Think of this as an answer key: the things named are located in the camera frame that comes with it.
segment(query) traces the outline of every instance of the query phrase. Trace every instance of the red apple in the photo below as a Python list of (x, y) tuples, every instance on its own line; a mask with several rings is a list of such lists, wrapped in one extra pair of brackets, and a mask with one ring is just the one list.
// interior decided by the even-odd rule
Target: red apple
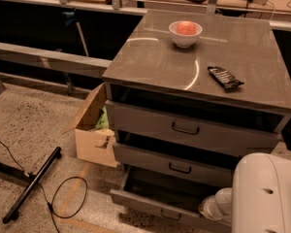
[(196, 34), (196, 26), (192, 21), (182, 21), (178, 24), (176, 32), (180, 35)]

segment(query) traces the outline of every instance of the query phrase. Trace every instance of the black metal stand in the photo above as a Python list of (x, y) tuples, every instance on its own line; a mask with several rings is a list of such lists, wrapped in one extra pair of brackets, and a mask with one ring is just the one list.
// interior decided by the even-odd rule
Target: black metal stand
[(22, 170), (19, 170), (17, 168), (5, 165), (0, 162), (0, 172), (4, 174), (8, 174), (9, 176), (13, 176), (15, 178), (18, 178), (22, 181), (25, 181), (29, 183), (29, 185), (23, 190), (23, 192), (20, 194), (18, 199), (15, 201), (15, 203), (12, 205), (8, 213), (3, 218), (3, 223), (9, 223), (11, 220), (18, 219), (19, 213), (18, 209), (21, 207), (23, 202), (26, 200), (26, 198), (29, 196), (30, 192), (33, 190), (33, 188), (36, 186), (36, 184), (39, 182), (43, 174), (47, 171), (50, 164), (54, 160), (54, 158), (60, 158), (61, 157), (61, 147), (55, 148), (53, 153), (49, 156), (48, 160), (45, 162), (45, 164), (42, 166), (42, 168), (39, 170), (37, 175), (29, 174), (26, 176)]

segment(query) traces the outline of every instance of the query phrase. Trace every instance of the drawer handle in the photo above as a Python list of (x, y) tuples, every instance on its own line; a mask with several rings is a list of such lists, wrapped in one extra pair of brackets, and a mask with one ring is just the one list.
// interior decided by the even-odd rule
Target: drawer handle
[(197, 127), (194, 132), (183, 130), (183, 129), (179, 129), (179, 128), (177, 128), (176, 123), (174, 121), (173, 121), (173, 124), (172, 124), (172, 128), (177, 132), (190, 134), (190, 135), (197, 135), (200, 132), (200, 127)]
[(180, 172), (180, 173), (186, 174), (186, 175), (188, 175), (189, 173), (192, 172), (192, 167), (189, 167), (187, 171), (180, 170), (178, 167), (173, 166), (172, 162), (169, 162), (169, 169), (173, 170), (173, 171), (176, 171), (176, 172)]
[(178, 214), (178, 217), (167, 216), (167, 215), (164, 215), (164, 209), (161, 210), (161, 216), (163, 218), (173, 220), (173, 221), (180, 221), (181, 220), (181, 214)]

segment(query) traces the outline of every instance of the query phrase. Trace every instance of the bowl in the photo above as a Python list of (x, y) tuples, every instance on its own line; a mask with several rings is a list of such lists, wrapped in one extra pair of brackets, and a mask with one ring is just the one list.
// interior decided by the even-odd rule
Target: bowl
[(183, 34), (178, 34), (177, 28), (178, 25), (181, 23), (182, 21), (175, 21), (172, 24), (169, 25), (169, 31), (170, 31), (170, 36), (172, 41), (180, 48), (189, 48), (190, 46), (192, 46), (193, 44), (195, 44), (200, 36), (200, 34), (203, 31), (203, 28), (200, 24), (197, 24), (195, 22), (192, 21), (192, 23), (195, 25), (196, 27), (196, 33), (193, 35), (183, 35)]

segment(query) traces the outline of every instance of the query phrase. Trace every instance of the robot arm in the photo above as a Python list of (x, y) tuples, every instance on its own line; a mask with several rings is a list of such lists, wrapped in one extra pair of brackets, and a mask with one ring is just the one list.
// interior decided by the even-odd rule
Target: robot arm
[(291, 161), (247, 155), (236, 168), (232, 189), (207, 198), (200, 212), (231, 221), (232, 233), (291, 233)]

